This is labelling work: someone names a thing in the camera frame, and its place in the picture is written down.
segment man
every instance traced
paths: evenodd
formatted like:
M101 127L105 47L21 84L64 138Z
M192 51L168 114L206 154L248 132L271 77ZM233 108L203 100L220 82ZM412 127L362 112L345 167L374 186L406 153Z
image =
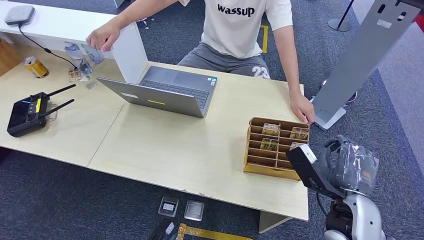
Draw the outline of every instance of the man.
M177 1L137 0L121 14L94 30L87 42L92 48L110 51L123 27L152 16ZM184 6L190 2L179 1ZM299 87L290 0L205 0L205 4L201 43L178 65L269 79L268 67L257 43L262 15L266 13L287 78L291 110L303 123L313 123L314 107L302 95Z

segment number 23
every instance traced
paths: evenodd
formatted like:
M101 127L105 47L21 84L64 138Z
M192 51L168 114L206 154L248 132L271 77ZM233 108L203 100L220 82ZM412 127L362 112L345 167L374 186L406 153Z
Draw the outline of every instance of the number 23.
M270 79L270 75L268 74L268 69L264 66L254 66L252 68L252 72L254 72L255 78L262 78L262 79Z

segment cardboard compartment box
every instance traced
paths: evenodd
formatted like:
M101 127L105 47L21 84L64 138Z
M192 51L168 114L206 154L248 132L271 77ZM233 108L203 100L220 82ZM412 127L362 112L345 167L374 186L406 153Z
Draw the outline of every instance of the cardboard compartment box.
M262 134L264 124L280 125L278 136ZM296 171L286 156L292 143L309 144L309 134L306 140L290 138L293 128L308 129L309 125L254 117L249 122L247 130L246 151L244 155L244 169L246 173L261 174L278 178L300 181ZM278 141L276 150L260 149L262 139Z

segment laptop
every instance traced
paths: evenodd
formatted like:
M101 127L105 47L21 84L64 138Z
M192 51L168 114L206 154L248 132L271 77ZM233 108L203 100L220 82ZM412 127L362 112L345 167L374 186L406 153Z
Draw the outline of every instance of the laptop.
M205 118L217 83L214 76L151 66L140 84L96 79L127 102Z

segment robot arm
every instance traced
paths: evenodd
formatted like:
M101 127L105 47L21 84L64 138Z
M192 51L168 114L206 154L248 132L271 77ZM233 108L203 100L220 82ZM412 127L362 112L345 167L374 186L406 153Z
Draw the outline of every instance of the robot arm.
M335 151L340 158L332 167L330 156ZM372 152L339 135L324 143L319 173L310 161L311 152L303 145L289 151L287 157L305 187L333 199L326 215L324 240L393 239L383 233L380 211L366 197L374 186L378 168L378 159Z

